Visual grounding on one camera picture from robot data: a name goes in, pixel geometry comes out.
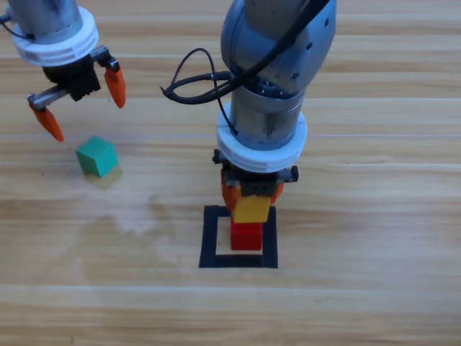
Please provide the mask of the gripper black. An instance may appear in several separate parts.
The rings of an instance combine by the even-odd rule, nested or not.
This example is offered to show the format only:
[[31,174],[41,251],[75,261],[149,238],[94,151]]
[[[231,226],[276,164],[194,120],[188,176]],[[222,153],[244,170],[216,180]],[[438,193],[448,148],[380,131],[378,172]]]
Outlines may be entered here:
[[47,108],[54,101],[69,95],[75,102],[101,89],[94,65],[105,68],[104,78],[108,90],[119,108],[126,103],[126,83],[119,61],[102,45],[83,58],[62,66],[44,67],[42,70],[55,86],[27,97],[37,121],[54,139],[64,142],[64,134],[54,114]]
[[271,202],[276,202],[285,184],[299,180],[297,166],[272,173],[250,172],[232,164],[219,149],[214,150],[212,160],[215,164],[222,165],[221,190],[227,209],[234,209],[241,195],[243,197],[251,195],[269,197]]

